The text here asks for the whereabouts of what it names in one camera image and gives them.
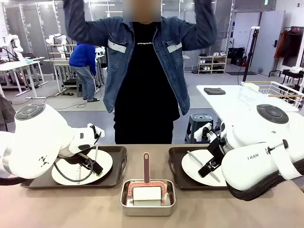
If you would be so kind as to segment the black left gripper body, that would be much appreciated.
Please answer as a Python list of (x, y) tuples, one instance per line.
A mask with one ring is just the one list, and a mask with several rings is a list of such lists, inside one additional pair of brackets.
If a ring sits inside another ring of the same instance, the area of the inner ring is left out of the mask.
[(58, 155), (59, 159), (63, 159), (69, 164), (79, 164), (82, 167), (85, 167), (88, 170), (91, 170), (94, 165), (94, 161), (83, 153), (76, 153), (72, 157), (66, 157), (63, 155)]

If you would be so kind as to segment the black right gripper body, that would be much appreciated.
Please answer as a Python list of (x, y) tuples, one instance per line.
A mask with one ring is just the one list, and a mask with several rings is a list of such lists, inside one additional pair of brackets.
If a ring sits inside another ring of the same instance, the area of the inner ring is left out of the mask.
[(221, 164), (225, 152), (224, 152), (224, 145), (226, 145), (226, 141), (223, 137), (217, 136), (216, 134), (207, 134), (209, 139), (209, 146), (207, 150), (213, 156), (209, 161), (208, 164)]

